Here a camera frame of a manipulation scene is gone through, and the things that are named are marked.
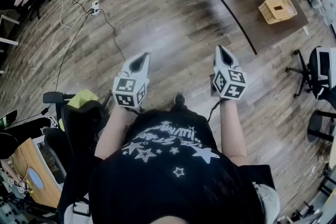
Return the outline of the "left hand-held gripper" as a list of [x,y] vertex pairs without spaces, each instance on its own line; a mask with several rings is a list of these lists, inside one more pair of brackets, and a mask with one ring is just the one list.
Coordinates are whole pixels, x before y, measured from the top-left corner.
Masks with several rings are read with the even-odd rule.
[[146,96],[149,79],[150,55],[145,52],[128,59],[119,76],[115,77],[112,94],[116,105],[139,108]]

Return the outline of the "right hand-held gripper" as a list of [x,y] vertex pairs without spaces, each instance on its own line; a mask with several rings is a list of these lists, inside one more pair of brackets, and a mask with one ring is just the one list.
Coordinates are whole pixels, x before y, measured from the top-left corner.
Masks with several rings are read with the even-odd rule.
[[223,46],[216,46],[214,74],[211,78],[211,96],[229,100],[240,100],[247,89],[247,75],[237,58]]

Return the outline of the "person's right forearm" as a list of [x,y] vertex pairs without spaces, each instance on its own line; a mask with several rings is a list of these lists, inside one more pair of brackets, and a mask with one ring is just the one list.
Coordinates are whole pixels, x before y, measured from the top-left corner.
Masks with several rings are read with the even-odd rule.
[[237,166],[248,165],[247,146],[234,100],[220,104],[222,153]]

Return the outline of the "person's left forearm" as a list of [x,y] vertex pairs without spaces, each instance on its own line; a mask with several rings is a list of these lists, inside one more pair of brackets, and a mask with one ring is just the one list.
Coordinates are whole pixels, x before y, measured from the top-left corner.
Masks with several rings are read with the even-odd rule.
[[98,140],[95,157],[106,159],[122,146],[129,119],[129,111],[124,107],[114,106]]

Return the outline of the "person's black shoe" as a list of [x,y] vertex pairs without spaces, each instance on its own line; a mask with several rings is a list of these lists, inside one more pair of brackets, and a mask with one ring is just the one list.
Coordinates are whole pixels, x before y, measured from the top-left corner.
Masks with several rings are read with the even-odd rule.
[[183,93],[178,92],[174,97],[175,106],[184,106],[185,105],[185,96]]

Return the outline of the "yellow-green cloth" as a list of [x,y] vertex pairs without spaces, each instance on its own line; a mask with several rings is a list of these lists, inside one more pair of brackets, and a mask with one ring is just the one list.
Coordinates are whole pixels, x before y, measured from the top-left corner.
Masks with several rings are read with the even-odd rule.
[[87,113],[90,110],[90,106],[95,106],[98,102],[98,97],[90,90],[84,89],[79,91],[70,100],[65,103],[60,109],[60,119],[58,121],[60,129],[65,132],[65,125],[69,121],[69,115],[73,113]]

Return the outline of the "wicker tissue basket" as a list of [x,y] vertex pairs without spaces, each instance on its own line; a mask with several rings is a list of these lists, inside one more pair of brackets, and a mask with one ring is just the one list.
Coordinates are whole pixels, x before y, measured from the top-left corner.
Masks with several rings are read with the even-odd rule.
[[297,15],[291,0],[265,0],[258,9],[269,25],[289,20]]

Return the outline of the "white microwave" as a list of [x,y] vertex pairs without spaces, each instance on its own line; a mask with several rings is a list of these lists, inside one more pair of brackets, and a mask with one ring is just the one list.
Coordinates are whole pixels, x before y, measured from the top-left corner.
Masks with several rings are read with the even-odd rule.
[[328,79],[333,88],[336,85],[336,48],[318,47],[316,52],[319,79]]

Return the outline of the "person's black star-print t-shirt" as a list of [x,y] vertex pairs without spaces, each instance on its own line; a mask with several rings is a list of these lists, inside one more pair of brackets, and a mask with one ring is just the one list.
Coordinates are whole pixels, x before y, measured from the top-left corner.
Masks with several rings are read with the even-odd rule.
[[67,207],[88,193],[93,224],[264,224],[253,182],[275,190],[268,165],[237,166],[205,117],[174,106],[139,116],[108,158],[75,157],[58,214],[64,224]]

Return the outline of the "wooden desk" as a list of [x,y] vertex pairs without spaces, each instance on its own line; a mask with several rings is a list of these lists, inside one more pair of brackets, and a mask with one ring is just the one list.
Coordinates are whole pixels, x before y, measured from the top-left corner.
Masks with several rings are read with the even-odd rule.
[[31,138],[12,154],[14,170],[22,177],[33,200],[41,205],[57,208],[62,187],[47,166],[37,143]]

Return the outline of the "small white clip-on box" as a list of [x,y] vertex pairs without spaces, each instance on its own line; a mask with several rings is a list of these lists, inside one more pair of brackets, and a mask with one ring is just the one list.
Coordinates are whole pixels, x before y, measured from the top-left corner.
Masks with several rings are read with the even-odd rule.
[[73,204],[72,212],[75,215],[90,217],[91,216],[91,210],[90,210],[89,202],[87,200],[77,200]]

